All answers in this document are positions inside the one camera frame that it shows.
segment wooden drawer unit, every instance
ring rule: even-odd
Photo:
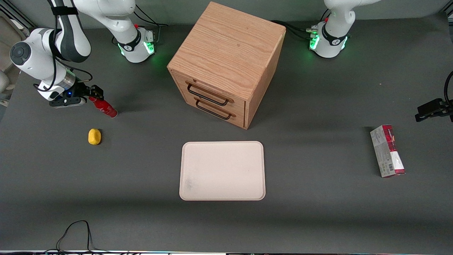
[[[211,2],[167,67],[189,105],[247,129],[274,76],[285,31]]]

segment drawer handle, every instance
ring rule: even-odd
[[[210,98],[208,98],[208,97],[205,97],[205,96],[203,96],[203,95],[201,95],[201,94],[199,94],[199,93],[197,93],[197,92],[195,92],[195,91],[190,90],[191,87],[192,87],[192,84],[189,84],[189,86],[187,87],[187,90],[188,90],[191,94],[194,94],[194,95],[196,95],[196,96],[199,96],[199,97],[201,97],[201,98],[203,98],[203,99],[205,99],[205,100],[207,100],[207,101],[209,101],[209,102],[211,102],[211,103],[215,103],[216,105],[220,105],[220,106],[225,106],[225,105],[227,105],[227,103],[228,103],[228,99],[226,99],[224,103],[217,102],[216,100],[212,100],[212,99],[210,99]]]
[[[204,107],[199,106],[199,105],[198,105],[199,102],[200,102],[200,100],[197,100],[197,102],[195,103],[195,105],[196,105],[199,109],[201,109],[201,110],[203,110],[203,111],[205,111],[205,112],[207,112],[207,113],[210,113],[210,114],[212,114],[212,115],[214,115],[214,116],[216,116],[216,117],[219,117],[219,118],[221,118],[221,119],[223,119],[223,120],[229,120],[229,119],[231,118],[231,113],[228,115],[228,117],[224,117],[224,116],[222,116],[222,115],[220,115],[220,114],[217,114],[217,113],[215,113],[215,112],[213,112],[213,111],[210,111],[210,110],[208,110],[208,109],[206,109],[206,108],[204,108]]]

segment yellow sponge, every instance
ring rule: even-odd
[[[101,142],[101,132],[92,128],[88,133],[88,142],[92,145],[98,145]]]

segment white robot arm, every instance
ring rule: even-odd
[[[136,28],[127,17],[135,11],[135,0],[74,0],[74,4],[110,30],[129,62],[143,62],[154,53],[153,32]]]
[[[85,36],[78,11],[105,25],[118,40],[122,54],[133,63],[142,62],[154,53],[152,31],[136,28],[127,15],[135,10],[135,0],[48,0],[61,31],[39,28],[30,36],[16,43],[11,51],[12,62],[30,76],[40,79],[35,84],[38,92],[53,107],[67,107],[86,102],[77,94],[102,97],[101,89],[88,89],[58,59],[83,62],[91,46]]]
[[[90,53],[90,42],[86,38],[71,0],[48,0],[52,12],[60,23],[61,31],[39,28],[30,36],[11,48],[11,61],[30,76],[40,79],[36,86],[48,101],[53,101],[76,82],[75,75],[56,57],[73,62],[85,61]]]
[[[344,49],[347,33],[356,21],[356,13],[352,9],[379,1],[381,0],[324,0],[331,15],[328,22],[322,21],[312,26],[317,33],[310,42],[310,49],[324,58],[337,56]]]

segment red bottle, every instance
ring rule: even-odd
[[[107,114],[111,118],[115,118],[118,112],[105,100],[98,100],[94,97],[88,97],[94,103],[94,106],[101,112]]]

